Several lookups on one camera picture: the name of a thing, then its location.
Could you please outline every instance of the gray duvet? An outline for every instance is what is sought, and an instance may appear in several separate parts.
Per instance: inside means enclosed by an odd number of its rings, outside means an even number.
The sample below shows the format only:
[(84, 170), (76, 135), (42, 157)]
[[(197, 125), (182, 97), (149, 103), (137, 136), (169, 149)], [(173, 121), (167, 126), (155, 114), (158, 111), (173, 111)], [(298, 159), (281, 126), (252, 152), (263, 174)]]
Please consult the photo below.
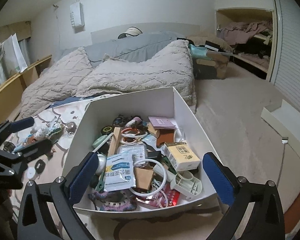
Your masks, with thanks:
[(195, 111), (196, 94), (188, 41), (173, 41), (151, 59), (139, 63), (109, 55), (103, 61), (93, 67), (84, 48), (64, 56), (26, 88), (22, 95), (21, 117), (33, 116), (71, 96), (121, 94), (170, 86), (174, 86)]

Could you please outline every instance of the white cardboard box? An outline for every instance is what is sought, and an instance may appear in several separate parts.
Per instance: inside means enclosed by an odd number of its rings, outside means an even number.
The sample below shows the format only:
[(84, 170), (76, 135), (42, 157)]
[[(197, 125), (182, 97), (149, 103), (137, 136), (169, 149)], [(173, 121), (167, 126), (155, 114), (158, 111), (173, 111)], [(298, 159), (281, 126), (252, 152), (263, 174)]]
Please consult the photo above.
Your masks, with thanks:
[[(218, 157), (207, 134), (190, 108), (175, 88), (168, 87), (128, 93), (91, 102), (74, 135), (62, 176), (66, 176), (73, 166), (78, 165), (87, 153), (93, 150), (92, 143), (100, 135), (101, 128), (109, 125), (119, 114), (141, 115), (146, 121), (148, 121), (148, 116), (174, 118), (178, 127), (183, 128), (188, 145), (201, 160), (206, 152), (213, 152)], [(215, 201), (217, 194), (203, 170), (202, 162), (199, 165), (199, 179), (202, 182), (203, 190), (198, 197), (187, 201), (184, 196), (180, 196), (178, 205), (174, 207), (153, 210), (138, 206), (137, 210), (133, 212), (96, 211), (93, 203), (87, 197), (87, 194), (91, 192), (91, 188), (88, 187), (82, 200), (74, 205), (74, 208), (78, 213), (102, 215), (109, 218), (133, 219), (170, 216), (177, 212), (190, 210), (204, 200)]]
[(282, 100), (265, 106), (261, 117), (282, 137), (288, 137), (288, 144), (300, 158), (300, 113)]

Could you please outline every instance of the shelf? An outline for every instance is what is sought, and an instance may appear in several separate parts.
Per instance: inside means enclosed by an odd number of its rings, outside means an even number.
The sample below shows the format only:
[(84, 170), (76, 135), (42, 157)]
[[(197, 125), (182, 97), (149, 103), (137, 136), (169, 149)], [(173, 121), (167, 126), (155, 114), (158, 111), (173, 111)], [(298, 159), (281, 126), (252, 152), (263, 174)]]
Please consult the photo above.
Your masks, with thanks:
[(239, 59), (239, 60), (244, 61), (245, 63), (248, 63), (248, 64), (250, 64), (250, 65), (252, 65), (252, 66), (254, 66), (254, 67), (256, 67), (256, 68), (262, 70), (262, 71), (265, 72), (265, 73), (268, 73), (268, 70), (267, 70), (265, 67), (263, 67), (263, 66), (261, 66), (261, 65), (259, 65), (259, 64), (257, 64), (257, 63), (255, 63), (255, 62), (253, 62), (253, 61), (251, 61), (251, 60), (248, 60), (248, 59), (246, 59), (246, 58), (240, 57), (239, 55), (235, 55), (235, 54), (234, 54), (233, 56), (234, 56), (235, 58)]
[(262, 34), (256, 34), (253, 36), (254, 38), (258, 38), (260, 40), (266, 41), (267, 40), (267, 36), (264, 36)]

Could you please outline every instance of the wooden shelf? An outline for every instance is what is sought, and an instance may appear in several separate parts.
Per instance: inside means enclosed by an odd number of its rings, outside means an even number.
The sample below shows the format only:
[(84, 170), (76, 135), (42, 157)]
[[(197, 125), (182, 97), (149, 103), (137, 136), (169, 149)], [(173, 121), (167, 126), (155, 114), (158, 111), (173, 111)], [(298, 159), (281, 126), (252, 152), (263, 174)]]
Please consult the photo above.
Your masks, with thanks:
[(256, 68), (262, 70), (262, 71), (265, 72), (265, 73), (268, 73), (268, 70), (267, 70), (265, 67), (263, 67), (263, 66), (261, 66), (261, 65), (259, 65), (259, 64), (257, 64), (257, 63), (255, 63), (255, 62), (253, 62), (253, 61), (251, 61), (251, 60), (248, 60), (248, 59), (246, 59), (246, 58), (240, 57), (239, 55), (235, 55), (235, 54), (234, 54), (233, 56), (234, 56), (235, 58), (239, 59), (239, 60), (244, 61), (245, 63), (248, 63), (248, 64), (250, 64), (250, 65), (252, 65), (252, 66), (254, 66), (254, 67), (256, 67)]
[(14, 74), (0, 85), (0, 123), (18, 116), (23, 91), (39, 78), (36, 67), (48, 64), (51, 58), (52, 55), (49, 55), (34, 62), (22, 73)]
[(258, 38), (258, 39), (263, 40), (263, 41), (266, 41), (266, 40), (267, 40), (267, 37), (264, 36), (264, 35), (261, 35), (261, 34), (256, 34), (256, 35), (254, 35), (253, 37), (254, 37), (254, 38)]

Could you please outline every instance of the small product box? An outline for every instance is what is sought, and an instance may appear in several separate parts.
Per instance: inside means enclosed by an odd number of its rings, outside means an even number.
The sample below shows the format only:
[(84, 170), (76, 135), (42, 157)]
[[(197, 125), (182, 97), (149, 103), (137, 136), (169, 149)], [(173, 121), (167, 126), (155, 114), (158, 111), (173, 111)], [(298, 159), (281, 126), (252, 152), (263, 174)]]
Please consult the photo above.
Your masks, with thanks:
[(176, 171), (194, 170), (200, 163), (197, 155), (184, 142), (164, 143), (162, 148)]

